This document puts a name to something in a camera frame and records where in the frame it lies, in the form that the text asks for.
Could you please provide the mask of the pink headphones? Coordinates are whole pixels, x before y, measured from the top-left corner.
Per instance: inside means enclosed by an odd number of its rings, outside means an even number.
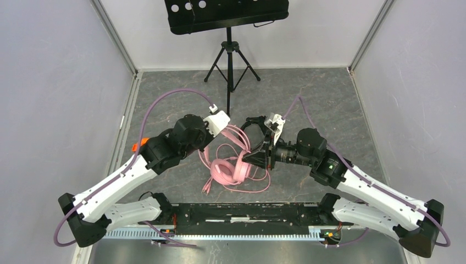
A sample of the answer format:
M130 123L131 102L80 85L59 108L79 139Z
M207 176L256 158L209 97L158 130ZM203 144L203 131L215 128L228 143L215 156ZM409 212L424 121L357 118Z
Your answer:
M241 161L243 155L251 151L251 143L246 133L237 126L228 125L221 134L238 146L240 152L228 158L216 157L211 161L207 147L202 152L198 151L201 162L210 171L210 178L204 186L205 192L208 191L213 181L223 186L239 185L249 177L251 172L252 166Z

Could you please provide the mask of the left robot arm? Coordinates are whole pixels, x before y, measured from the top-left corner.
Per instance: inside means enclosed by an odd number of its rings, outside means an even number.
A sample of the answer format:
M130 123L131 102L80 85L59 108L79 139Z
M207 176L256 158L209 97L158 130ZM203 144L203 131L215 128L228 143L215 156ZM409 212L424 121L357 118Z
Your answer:
M176 167L193 152L208 153L208 145L223 135L241 148L236 164L224 159L204 161L212 171L211 180L235 185L250 174L251 165L242 161L251 152L251 143L242 128L230 124L225 112L206 118L188 114L158 136L143 138L133 146L133 155L120 168L95 186L79 194L65 193L58 198L74 237L74 244L88 247L101 240L108 231L129 224L156 220L168 223L173 210L153 197L140 202L120 200L139 185Z

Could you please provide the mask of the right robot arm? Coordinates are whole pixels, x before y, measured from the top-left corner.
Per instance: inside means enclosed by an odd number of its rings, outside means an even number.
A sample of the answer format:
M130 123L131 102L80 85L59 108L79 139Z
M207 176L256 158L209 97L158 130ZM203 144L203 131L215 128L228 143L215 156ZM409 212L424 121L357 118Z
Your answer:
M441 202L409 197L365 174L328 149L327 140L314 128L300 130L294 144L267 132L264 141L242 161L265 169L273 169L276 162L307 166L317 183L363 201L359 204L326 194L317 210L318 219L324 224L339 221L376 230L424 258L431 257L438 235L443 232L445 207Z

